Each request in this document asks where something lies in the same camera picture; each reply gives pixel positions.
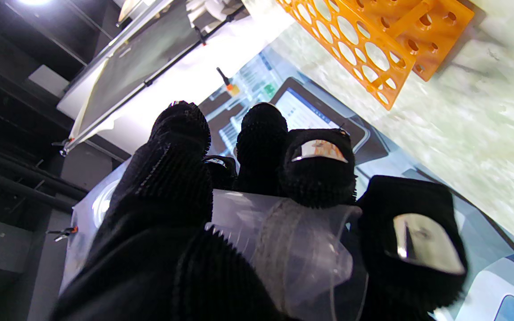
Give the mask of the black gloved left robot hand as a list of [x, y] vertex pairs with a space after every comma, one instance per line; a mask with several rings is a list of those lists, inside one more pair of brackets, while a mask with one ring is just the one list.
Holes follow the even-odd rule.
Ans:
[[224, 236], [208, 231], [213, 190], [287, 197], [313, 209], [359, 206], [368, 282], [361, 321], [430, 321], [468, 276], [451, 192], [376, 175], [356, 199], [343, 129], [288, 130], [270, 103], [245, 114], [231, 158], [212, 162], [198, 106], [170, 104], [112, 194], [83, 268], [50, 321], [293, 321]]

